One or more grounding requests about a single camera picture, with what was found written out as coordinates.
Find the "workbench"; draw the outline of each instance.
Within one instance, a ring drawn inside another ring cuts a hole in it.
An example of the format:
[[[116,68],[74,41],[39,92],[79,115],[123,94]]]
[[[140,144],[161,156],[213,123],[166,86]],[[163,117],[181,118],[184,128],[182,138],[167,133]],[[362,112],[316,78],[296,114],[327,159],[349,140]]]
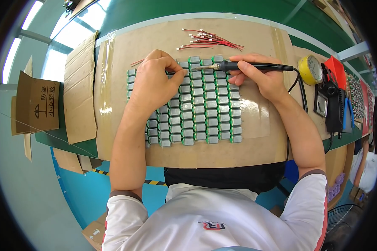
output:
[[[265,18],[277,23],[283,23],[285,25],[295,28],[301,33],[305,33],[308,36],[320,41],[325,44],[327,47],[338,52],[342,51],[354,43],[350,37],[325,13],[318,9],[313,4],[306,2],[300,10],[298,10],[292,18],[287,19],[294,10],[297,1],[264,1],[264,2],[247,2],[243,3],[226,1],[225,3],[220,3],[215,5],[211,2],[203,1],[192,1],[189,5],[186,5],[184,10],[176,5],[172,1],[164,1],[162,7],[160,4],[147,1],[147,0],[137,0],[137,1],[99,1],[89,6],[86,10],[82,11],[80,14],[68,23],[66,26],[70,26],[72,22],[80,24],[82,27],[91,31],[92,33],[99,29],[98,38],[106,36],[107,33],[127,28],[130,30],[135,29],[135,25],[139,22],[150,20],[153,18],[164,18],[165,21],[179,20],[187,18],[187,15],[192,16],[192,18],[208,18],[214,17],[218,14],[224,14],[224,12],[229,13],[239,13],[241,15],[248,15],[253,17]],[[96,17],[95,22],[90,21],[89,17]],[[68,54],[71,52],[72,48],[59,45],[56,38],[61,36],[67,36],[66,32],[70,30],[64,28],[60,33],[54,38],[52,44],[49,47],[48,53],[50,50],[59,51],[61,53]],[[330,54],[325,50],[312,45],[307,42],[307,36],[298,38],[289,34],[292,44],[298,47],[309,49],[313,52],[321,54],[325,57],[330,57]],[[99,47],[95,48],[95,60],[97,59],[99,53]],[[367,69],[366,65],[363,65],[363,62],[359,59],[356,62],[351,63],[351,65],[357,70],[361,71]],[[59,93],[59,129],[48,131],[48,134],[55,136],[51,137],[46,133],[36,133],[35,138],[37,142],[52,146],[54,148],[62,149],[65,151],[81,154],[98,156],[98,151],[96,148],[95,139],[76,143],[74,145],[69,145],[67,141],[67,134],[65,130],[65,120],[64,120],[64,110],[63,110],[63,89],[60,89]],[[362,137],[362,132],[359,128],[355,127],[352,133],[344,133],[341,140],[337,140],[337,137],[334,138],[331,149],[338,148],[340,146],[346,145],[350,142],[353,142]],[[327,148],[329,145],[329,139],[323,141],[324,147]]]

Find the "black pants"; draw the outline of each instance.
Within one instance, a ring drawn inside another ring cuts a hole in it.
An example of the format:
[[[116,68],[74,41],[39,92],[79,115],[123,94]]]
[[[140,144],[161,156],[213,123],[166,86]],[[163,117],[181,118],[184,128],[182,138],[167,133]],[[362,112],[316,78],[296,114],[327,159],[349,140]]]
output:
[[[186,183],[193,186],[222,189],[250,189],[267,192],[283,178],[285,162],[238,168],[164,168],[167,186]]]

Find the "person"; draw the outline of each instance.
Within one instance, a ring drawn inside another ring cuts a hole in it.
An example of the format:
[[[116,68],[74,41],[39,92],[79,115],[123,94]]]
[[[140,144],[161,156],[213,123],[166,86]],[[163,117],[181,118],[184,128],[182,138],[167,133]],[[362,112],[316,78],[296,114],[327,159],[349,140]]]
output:
[[[362,148],[353,156],[349,173],[352,184],[366,193],[373,190],[377,179],[377,154],[369,151],[368,139],[369,135],[361,139]]]
[[[252,79],[277,109],[289,136],[299,181],[282,215],[278,218],[256,204],[257,193],[250,189],[176,183],[168,188],[167,202],[148,217],[142,203],[144,127],[150,114],[177,93],[186,75],[170,55],[154,50],[137,69],[134,90],[114,140],[104,251],[321,248],[327,229],[327,178],[317,128],[287,92],[282,72],[261,72],[247,63],[280,60],[259,54],[237,55],[230,60],[238,61],[240,71],[231,72],[234,77],[229,82],[239,86],[246,78]],[[165,70],[175,72],[174,76],[168,79]]]

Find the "green workbench surface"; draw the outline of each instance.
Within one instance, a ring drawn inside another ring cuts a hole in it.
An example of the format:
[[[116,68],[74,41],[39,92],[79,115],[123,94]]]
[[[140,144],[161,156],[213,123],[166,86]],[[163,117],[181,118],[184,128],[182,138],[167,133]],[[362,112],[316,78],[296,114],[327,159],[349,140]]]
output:
[[[334,51],[339,52],[354,45],[349,36],[337,25],[328,15],[322,12],[313,3],[306,1],[304,5],[284,23],[292,11],[295,9],[299,0],[269,0],[269,1],[249,1],[249,0],[220,0],[217,3],[213,1],[199,1],[193,0],[183,5],[172,0],[134,0],[134,1],[119,1],[119,0],[101,0],[94,3],[87,10],[82,11],[77,15],[77,18],[72,22],[77,22],[85,27],[87,23],[81,21],[84,15],[89,11],[93,12],[95,8],[101,8],[105,12],[103,22],[99,28],[99,36],[103,37],[111,31],[115,31],[132,24],[153,18],[164,17],[183,13],[235,13],[243,14],[253,17],[264,18],[274,22],[285,24],[289,27],[295,28],[307,35],[319,40]],[[307,48],[311,51],[330,57],[329,54],[322,49],[293,36],[290,36],[292,44],[298,47]],[[64,48],[59,48],[59,51],[65,53]],[[349,63],[358,71],[368,69],[363,60],[357,58],[349,61]],[[372,77],[369,74],[364,74],[363,78],[369,82]],[[59,125],[57,130],[51,130],[45,133],[36,133],[35,138],[37,142],[59,148],[65,151],[86,155],[90,157],[97,157],[95,139],[69,145],[67,143],[67,134],[65,130],[64,110],[63,110],[63,90],[59,93]],[[331,149],[340,147],[342,145],[353,142],[362,137],[362,132],[355,127],[352,133],[343,133],[342,140],[334,138]],[[325,148],[329,145],[329,139],[323,141]]]

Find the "blue floor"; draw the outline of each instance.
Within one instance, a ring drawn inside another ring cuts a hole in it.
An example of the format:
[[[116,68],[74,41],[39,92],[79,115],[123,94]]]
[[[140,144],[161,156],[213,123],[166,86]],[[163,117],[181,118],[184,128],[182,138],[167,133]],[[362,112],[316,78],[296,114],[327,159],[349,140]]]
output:
[[[110,193],[109,176],[95,172],[89,172],[85,175],[71,172],[59,168],[54,158],[53,164],[65,199],[81,228],[85,228],[106,211],[106,202]],[[109,162],[104,161],[102,166],[98,169],[108,172]],[[163,168],[147,166],[146,179],[164,181],[163,172]],[[294,183],[291,182],[289,178],[283,179],[281,184],[289,192],[292,191],[294,187]],[[346,204],[349,202],[347,194],[349,194],[350,189],[352,189],[352,183],[350,183],[350,187],[348,187],[347,184],[343,193],[344,195],[346,194],[346,196],[343,196],[344,198],[340,201],[340,204]],[[149,215],[164,204],[167,192],[168,188],[166,186],[144,184],[143,203],[147,208]],[[275,205],[278,205],[283,209],[283,202],[285,199],[286,197],[283,193],[278,188],[274,188],[266,193],[260,194],[257,197],[256,202],[268,210]]]

